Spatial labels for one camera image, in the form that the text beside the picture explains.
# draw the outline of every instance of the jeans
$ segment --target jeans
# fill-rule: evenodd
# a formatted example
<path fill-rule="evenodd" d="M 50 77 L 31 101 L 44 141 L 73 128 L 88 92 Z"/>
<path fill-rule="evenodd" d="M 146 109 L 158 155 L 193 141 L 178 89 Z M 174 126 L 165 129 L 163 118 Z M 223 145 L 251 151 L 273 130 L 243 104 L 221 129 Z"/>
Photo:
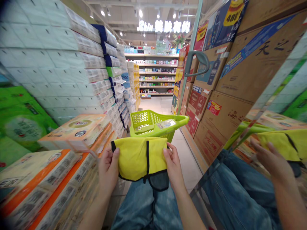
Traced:
<path fill-rule="evenodd" d="M 148 180 L 145 184 L 143 180 L 132 182 L 111 229 L 183 230 L 176 197 L 170 184 L 167 190 L 157 192 L 152 189 Z"/>
<path fill-rule="evenodd" d="M 203 189 L 225 229 L 282 229 L 271 181 L 233 153 L 222 150 L 219 158 Z"/>

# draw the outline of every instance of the hand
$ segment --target hand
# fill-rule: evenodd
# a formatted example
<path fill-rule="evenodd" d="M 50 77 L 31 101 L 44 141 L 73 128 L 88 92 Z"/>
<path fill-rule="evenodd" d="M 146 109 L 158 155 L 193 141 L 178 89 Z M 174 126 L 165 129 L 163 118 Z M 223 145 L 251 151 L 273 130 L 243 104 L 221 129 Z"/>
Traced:
<path fill-rule="evenodd" d="M 99 192 L 102 196 L 110 197 L 118 180 L 119 148 L 112 152 L 109 145 L 99 161 Z"/>
<path fill-rule="evenodd" d="M 283 156 L 274 148 L 273 144 L 269 142 L 266 150 L 251 140 L 251 144 L 257 150 L 257 159 L 271 174 L 272 182 L 285 183 L 294 180 L 294 173 L 291 166 L 283 158 Z"/>
<path fill-rule="evenodd" d="M 163 149 L 163 154 L 166 160 L 167 174 L 169 175 L 172 188 L 175 192 L 182 189 L 186 190 L 177 149 L 174 145 L 168 142 L 167 146 L 172 149 L 172 151 L 169 149 Z"/>

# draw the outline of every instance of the shopping basket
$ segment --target shopping basket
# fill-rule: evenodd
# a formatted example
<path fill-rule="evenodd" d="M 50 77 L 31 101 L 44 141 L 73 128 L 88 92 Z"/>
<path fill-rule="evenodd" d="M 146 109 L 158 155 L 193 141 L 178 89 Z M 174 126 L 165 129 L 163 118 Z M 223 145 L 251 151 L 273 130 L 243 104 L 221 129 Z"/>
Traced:
<path fill-rule="evenodd" d="M 162 115 L 151 110 L 131 113 L 131 137 L 166 137 L 172 142 L 176 129 L 189 122 L 188 116 Z"/>
<path fill-rule="evenodd" d="M 233 143 L 235 142 L 235 140 L 237 140 L 237 138 L 242 134 L 242 132 L 247 128 L 247 126 L 249 125 L 249 122 L 243 121 L 239 127 L 237 128 L 237 130 L 233 133 L 233 135 L 231 136 L 231 138 L 227 141 L 227 143 L 224 146 L 224 149 L 228 150 Z M 275 131 L 275 129 L 267 127 L 267 126 L 263 126 L 263 125 L 259 125 L 259 124 L 254 124 L 250 130 L 248 131 L 248 133 L 243 137 L 242 140 L 240 140 L 239 144 L 237 146 L 239 146 L 241 143 L 243 143 L 250 135 L 254 134 L 254 133 L 264 133 L 264 132 L 269 132 L 269 131 Z"/>

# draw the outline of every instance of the yellow price sign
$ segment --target yellow price sign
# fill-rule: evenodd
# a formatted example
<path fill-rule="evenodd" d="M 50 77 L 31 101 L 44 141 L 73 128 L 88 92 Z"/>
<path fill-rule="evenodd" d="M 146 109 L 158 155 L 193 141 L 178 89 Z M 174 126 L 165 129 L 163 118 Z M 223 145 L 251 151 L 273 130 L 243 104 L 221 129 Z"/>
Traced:
<path fill-rule="evenodd" d="M 239 20 L 243 7 L 243 0 L 232 0 L 224 19 L 224 26 L 233 26 Z"/>

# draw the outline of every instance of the blue box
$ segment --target blue box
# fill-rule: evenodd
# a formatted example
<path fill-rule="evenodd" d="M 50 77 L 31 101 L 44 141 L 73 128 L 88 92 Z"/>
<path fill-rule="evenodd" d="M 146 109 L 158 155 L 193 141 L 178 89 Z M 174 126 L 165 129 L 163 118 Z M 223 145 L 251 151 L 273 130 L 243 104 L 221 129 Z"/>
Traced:
<path fill-rule="evenodd" d="M 233 42 L 249 0 L 228 0 L 209 18 L 204 50 Z"/>

